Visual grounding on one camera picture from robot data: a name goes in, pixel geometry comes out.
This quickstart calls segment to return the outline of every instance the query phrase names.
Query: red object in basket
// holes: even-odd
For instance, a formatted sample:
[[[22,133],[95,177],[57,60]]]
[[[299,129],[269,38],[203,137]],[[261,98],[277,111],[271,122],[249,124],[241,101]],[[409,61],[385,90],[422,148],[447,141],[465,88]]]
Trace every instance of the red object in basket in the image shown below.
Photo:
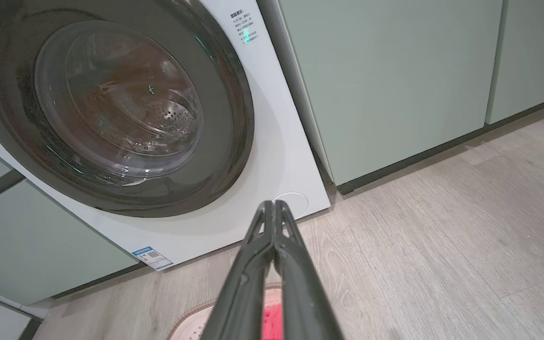
[[[282,340],[282,305],[263,309],[262,340]]]

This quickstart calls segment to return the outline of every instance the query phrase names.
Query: round glass door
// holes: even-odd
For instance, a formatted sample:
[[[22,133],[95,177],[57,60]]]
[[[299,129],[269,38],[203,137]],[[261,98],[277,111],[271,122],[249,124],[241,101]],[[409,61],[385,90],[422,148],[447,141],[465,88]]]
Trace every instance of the round glass door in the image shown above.
[[[253,142],[253,103],[202,4],[6,6],[0,142],[39,179],[136,217],[197,210],[235,183]]]

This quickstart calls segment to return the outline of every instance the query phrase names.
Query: wood grain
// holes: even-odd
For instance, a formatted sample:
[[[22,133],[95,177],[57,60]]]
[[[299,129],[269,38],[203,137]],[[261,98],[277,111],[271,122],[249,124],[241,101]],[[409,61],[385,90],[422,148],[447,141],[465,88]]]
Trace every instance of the wood grain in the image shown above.
[[[299,227],[346,339],[544,338],[544,110],[331,198]],[[237,251],[61,299],[35,339],[163,340]]]

